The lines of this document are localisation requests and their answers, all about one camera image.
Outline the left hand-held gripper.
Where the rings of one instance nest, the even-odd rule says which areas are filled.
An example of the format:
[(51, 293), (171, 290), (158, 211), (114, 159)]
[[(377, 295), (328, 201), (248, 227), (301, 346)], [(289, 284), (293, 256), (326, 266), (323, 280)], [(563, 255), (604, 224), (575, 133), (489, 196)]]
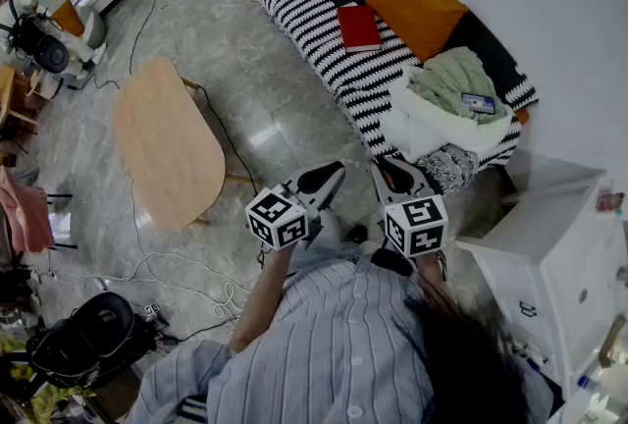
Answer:
[(248, 228), (275, 250), (299, 241), (311, 243), (323, 230), (321, 210), (327, 208), (345, 177), (341, 161), (302, 167), (282, 184), (264, 187), (246, 206)]

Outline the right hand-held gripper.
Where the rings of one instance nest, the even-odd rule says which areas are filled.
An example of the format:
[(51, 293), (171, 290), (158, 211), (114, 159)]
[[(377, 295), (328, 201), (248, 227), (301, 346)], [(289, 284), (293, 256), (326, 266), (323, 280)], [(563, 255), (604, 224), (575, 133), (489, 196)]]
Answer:
[(393, 157), (372, 163), (376, 197), (384, 207), (385, 234), (406, 258), (440, 250), (448, 216), (443, 198), (432, 195), (395, 203), (395, 192), (438, 192), (439, 187), (418, 167)]

